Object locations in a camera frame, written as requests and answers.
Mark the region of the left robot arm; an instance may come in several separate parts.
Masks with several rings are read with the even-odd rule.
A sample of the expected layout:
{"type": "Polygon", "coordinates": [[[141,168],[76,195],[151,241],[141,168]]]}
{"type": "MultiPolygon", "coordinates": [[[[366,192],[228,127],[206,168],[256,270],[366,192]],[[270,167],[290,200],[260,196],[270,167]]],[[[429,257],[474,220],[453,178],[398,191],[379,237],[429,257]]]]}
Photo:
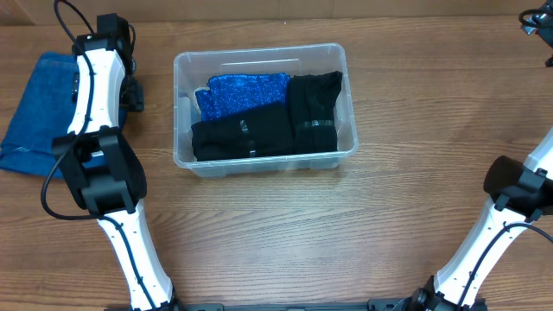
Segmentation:
{"type": "Polygon", "coordinates": [[[121,110],[142,111],[143,88],[133,73],[134,28],[115,13],[73,40],[73,120],[55,138],[55,168],[84,219],[97,220],[111,241],[130,291],[133,310],[180,310],[149,234],[143,166],[122,134],[121,110]]]}

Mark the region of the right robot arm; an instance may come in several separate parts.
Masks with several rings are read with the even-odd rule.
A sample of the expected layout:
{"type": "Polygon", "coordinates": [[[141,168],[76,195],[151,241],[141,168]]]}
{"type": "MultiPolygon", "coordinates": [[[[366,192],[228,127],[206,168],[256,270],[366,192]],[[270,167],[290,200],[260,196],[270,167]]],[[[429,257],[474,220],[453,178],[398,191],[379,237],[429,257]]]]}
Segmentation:
{"type": "Polygon", "coordinates": [[[488,199],[457,252],[395,310],[486,310],[477,294],[510,244],[526,230],[552,239],[534,226],[552,214],[552,133],[524,162],[498,157],[486,173],[483,189],[488,199]]]}

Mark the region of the small black garment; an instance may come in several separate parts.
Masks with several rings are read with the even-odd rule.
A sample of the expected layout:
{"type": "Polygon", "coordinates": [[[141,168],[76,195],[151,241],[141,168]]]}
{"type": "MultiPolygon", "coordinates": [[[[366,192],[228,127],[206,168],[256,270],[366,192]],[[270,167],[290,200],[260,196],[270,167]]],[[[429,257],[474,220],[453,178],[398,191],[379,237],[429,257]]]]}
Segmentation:
{"type": "Polygon", "coordinates": [[[334,107],[341,92],[342,72],[294,76],[286,106],[297,154],[335,152],[338,148],[334,107]]]}

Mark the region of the blue sequin fabric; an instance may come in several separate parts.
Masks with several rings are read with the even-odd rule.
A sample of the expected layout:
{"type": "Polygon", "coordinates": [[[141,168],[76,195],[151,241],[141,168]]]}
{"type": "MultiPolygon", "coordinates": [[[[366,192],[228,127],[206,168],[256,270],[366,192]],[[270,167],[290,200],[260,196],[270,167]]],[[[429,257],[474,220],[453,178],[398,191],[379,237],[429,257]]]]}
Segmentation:
{"type": "Polygon", "coordinates": [[[283,103],[290,76],[286,73],[213,76],[194,95],[201,120],[212,121],[273,103],[283,103]]]}

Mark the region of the large black garment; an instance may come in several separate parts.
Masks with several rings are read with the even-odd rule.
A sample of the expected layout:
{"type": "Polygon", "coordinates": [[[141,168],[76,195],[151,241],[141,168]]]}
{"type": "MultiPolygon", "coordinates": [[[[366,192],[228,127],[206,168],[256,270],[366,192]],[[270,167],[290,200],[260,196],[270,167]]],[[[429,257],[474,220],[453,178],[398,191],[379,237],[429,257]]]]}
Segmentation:
{"type": "Polygon", "coordinates": [[[282,103],[198,122],[192,132],[194,156],[199,162],[294,153],[288,112],[282,103]]]}

